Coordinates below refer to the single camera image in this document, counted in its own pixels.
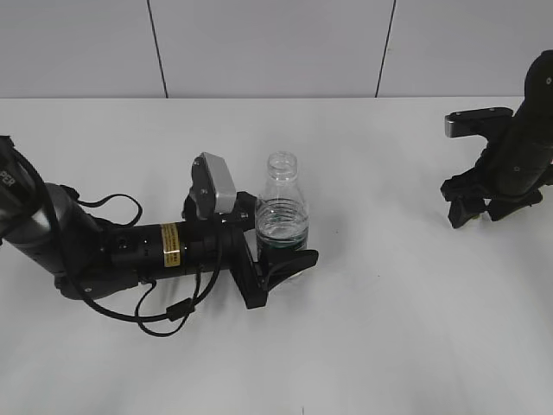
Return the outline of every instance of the white table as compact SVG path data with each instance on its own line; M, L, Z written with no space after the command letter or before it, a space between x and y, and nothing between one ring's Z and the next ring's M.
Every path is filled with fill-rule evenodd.
M266 157L300 161L320 263L247 310L228 272L179 335L146 336L62 297L0 251L0 413L551 414L553 189L454 231L439 188L485 140L443 116L519 98L2 100L9 134L47 181L84 200L179 220L190 166L223 156L238 189ZM124 221L114 201L95 214ZM189 296L191 277L145 304ZM132 312L145 287L102 304Z

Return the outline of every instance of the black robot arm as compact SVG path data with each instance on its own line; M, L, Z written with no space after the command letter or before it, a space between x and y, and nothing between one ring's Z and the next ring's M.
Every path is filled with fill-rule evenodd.
M254 262L244 232L255 226L256 198L237 193L225 161L208 153L194 160L192 177L182 212L185 221L136 226L142 208L134 199L112 195L96 203L80 201L72 188L45 184L10 139L0 137L0 236L52 273L65 297L141 327L144 322L187 318L221 270L230 270L246 307L253 309L266 305L277 284L316 264L318 252L312 250L271 252ZM81 208L115 196L138 205L132 222L114 224ZM158 316L121 315L94 301L139 283L186 274L196 274L198 284L199 275L208 271L213 274L201 293Z
M532 63L524 102L512 114L509 108L486 108L446 117L449 137L480 135L488 142L472 169L442 185L454 228L484 212L492 220L503 219L539 203L539 188L553 184L553 51Z

